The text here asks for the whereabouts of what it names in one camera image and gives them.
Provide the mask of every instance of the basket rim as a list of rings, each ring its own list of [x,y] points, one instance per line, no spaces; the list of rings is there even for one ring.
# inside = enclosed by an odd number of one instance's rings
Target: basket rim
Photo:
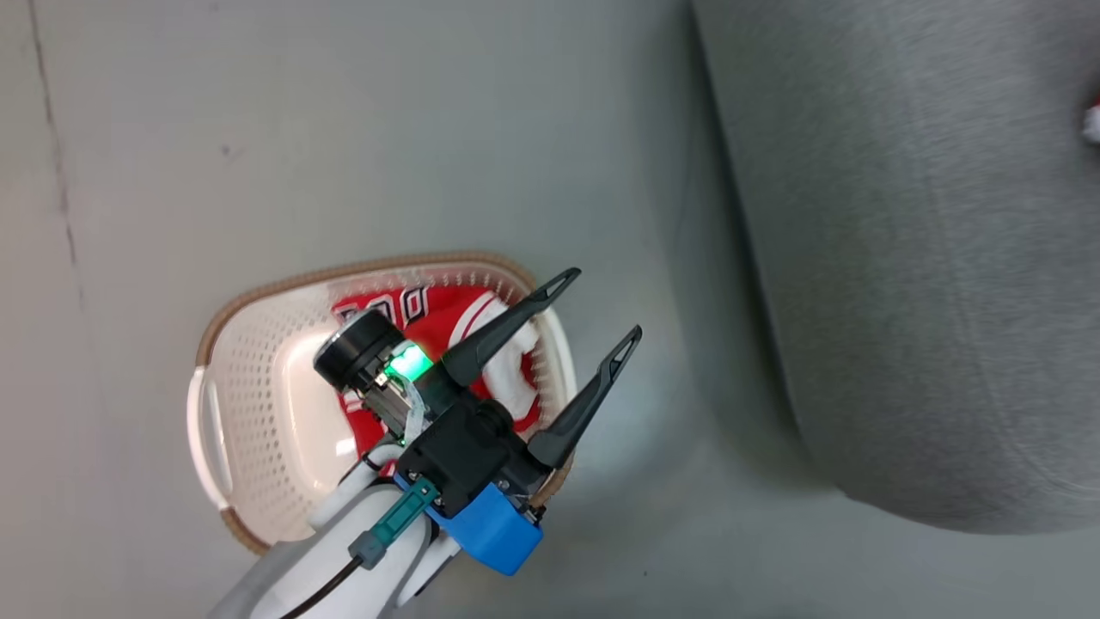
[[[321,268],[319,270],[312,270],[262,285],[233,297],[229,302],[223,305],[221,309],[219,309],[218,313],[215,314],[210,324],[202,333],[202,340],[199,342],[198,353],[195,356],[195,365],[197,367],[207,367],[210,365],[215,343],[218,341],[218,336],[226,328],[226,324],[229,323],[230,319],[240,312],[242,308],[251,305],[252,302],[298,287],[312,285],[328,279],[356,275],[364,272],[381,270],[385,268],[407,268],[409,266],[447,262],[480,262],[488,264],[509,272],[509,274],[527,284],[530,289],[538,287],[538,281],[530,270],[520,266],[515,261],[505,257],[504,255],[487,251],[417,253],[394,257],[383,257],[380,259],[367,259],[364,262],[355,262],[330,268]],[[565,466],[551,474],[546,484],[543,484],[542,487],[539,488],[538,493],[531,497],[531,506],[535,508],[543,507],[550,497],[554,496],[558,490],[561,489],[562,484],[565,483],[565,478],[569,477],[569,473],[572,468],[573,454],[570,454]],[[249,549],[253,553],[263,556],[271,549],[271,544],[267,544],[255,533],[249,530],[248,526],[241,520],[237,510],[232,507],[221,510],[221,518],[226,528],[233,534],[233,538],[235,538],[241,545]]]

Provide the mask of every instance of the green led light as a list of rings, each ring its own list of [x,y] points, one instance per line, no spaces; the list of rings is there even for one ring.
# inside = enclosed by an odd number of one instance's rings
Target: green led light
[[[408,380],[416,380],[424,373],[428,372],[430,367],[431,360],[424,354],[424,351],[420,351],[419,346],[410,343],[405,351],[389,362],[385,373],[387,375],[400,375]]]

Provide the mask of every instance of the black cable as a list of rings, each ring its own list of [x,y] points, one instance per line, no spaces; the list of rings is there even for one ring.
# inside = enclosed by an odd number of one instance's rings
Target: black cable
[[[340,583],[346,581],[348,576],[351,576],[353,572],[359,570],[360,565],[363,565],[362,557],[356,556],[355,559],[349,561],[348,565],[344,565],[343,570],[337,573],[337,575],[333,576],[331,581],[324,583],[324,586],[317,589],[316,594],[309,596],[309,599],[299,604],[290,612],[284,615],[282,619],[295,619],[295,617],[301,617],[302,615],[305,615],[307,610],[317,606],[317,603],[321,601],[322,599],[324,599],[326,596],[336,590],[336,588],[340,586]]]

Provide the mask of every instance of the white basket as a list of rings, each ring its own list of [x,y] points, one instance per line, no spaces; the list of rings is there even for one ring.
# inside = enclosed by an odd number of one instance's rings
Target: white basket
[[[338,329],[331,307],[351,295],[413,285],[481,285],[505,302],[536,287],[484,253],[358,264],[286,279],[230,302],[207,330],[187,398],[188,440],[207,496],[245,546],[263,553],[312,533],[306,517],[356,462],[339,402],[312,368]],[[569,344],[553,311],[534,320],[532,363],[546,428],[576,395]],[[532,499],[541,505],[568,467]]]

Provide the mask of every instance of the gray floor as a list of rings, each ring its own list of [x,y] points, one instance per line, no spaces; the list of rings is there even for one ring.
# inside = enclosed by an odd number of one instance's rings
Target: gray floor
[[[0,0],[6,616],[202,615],[253,561],[187,452],[208,320],[289,274],[455,247],[584,267],[559,303],[582,373],[646,340],[524,571],[460,560],[400,616],[1100,606],[1096,532],[947,533],[815,478],[681,2],[31,1]]]

